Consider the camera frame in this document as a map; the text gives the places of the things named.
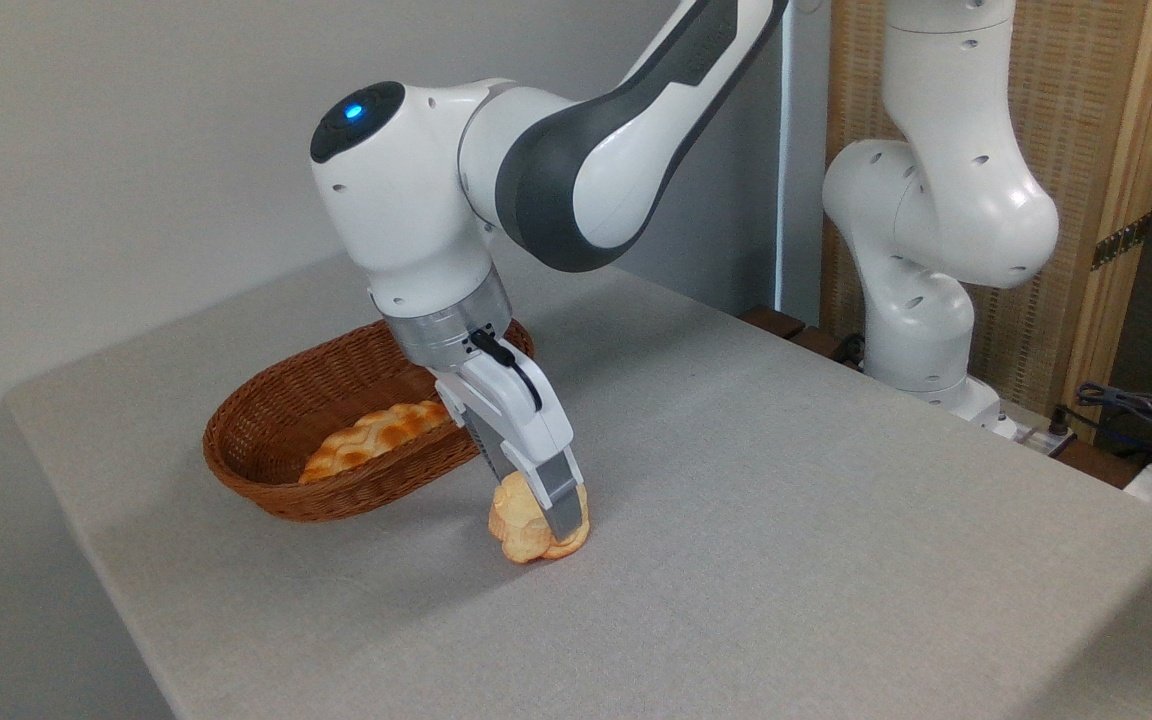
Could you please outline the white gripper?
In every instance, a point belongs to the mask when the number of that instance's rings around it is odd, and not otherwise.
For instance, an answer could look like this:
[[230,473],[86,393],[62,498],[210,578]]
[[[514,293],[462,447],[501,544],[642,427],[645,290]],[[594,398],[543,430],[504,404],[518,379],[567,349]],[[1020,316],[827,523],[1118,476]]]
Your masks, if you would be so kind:
[[579,465],[570,448],[573,427],[548,378],[524,351],[505,366],[483,351],[435,367],[435,388],[492,470],[495,482],[520,470],[558,544],[573,541],[585,523]]

